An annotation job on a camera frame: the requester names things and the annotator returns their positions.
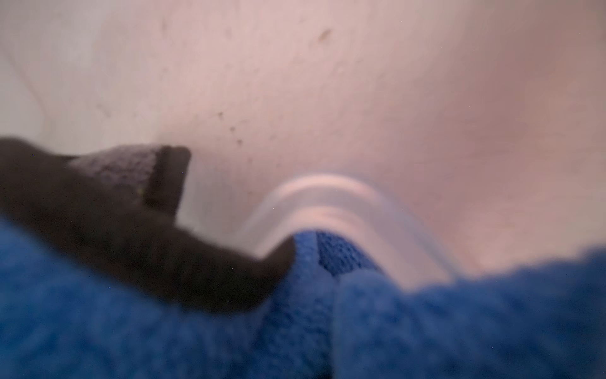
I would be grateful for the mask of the small clear box base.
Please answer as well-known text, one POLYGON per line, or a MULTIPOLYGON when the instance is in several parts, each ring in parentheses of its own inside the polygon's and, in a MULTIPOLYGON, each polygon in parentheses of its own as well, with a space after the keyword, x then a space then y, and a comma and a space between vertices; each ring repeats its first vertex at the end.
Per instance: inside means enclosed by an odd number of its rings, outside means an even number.
POLYGON ((463 278, 439 244, 389 197, 346 175, 291 178, 271 191, 231 237, 256 258, 286 237, 323 231, 355 244, 404 290, 463 278))

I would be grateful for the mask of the blue microfiber cloth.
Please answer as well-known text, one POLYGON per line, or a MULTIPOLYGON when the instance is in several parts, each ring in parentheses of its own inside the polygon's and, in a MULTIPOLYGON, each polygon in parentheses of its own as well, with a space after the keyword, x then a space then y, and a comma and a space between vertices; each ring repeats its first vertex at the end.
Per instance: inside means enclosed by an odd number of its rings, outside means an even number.
POLYGON ((302 232, 262 261, 175 225, 189 151, 1 140, 4 378, 603 378, 605 249, 404 292, 302 232))

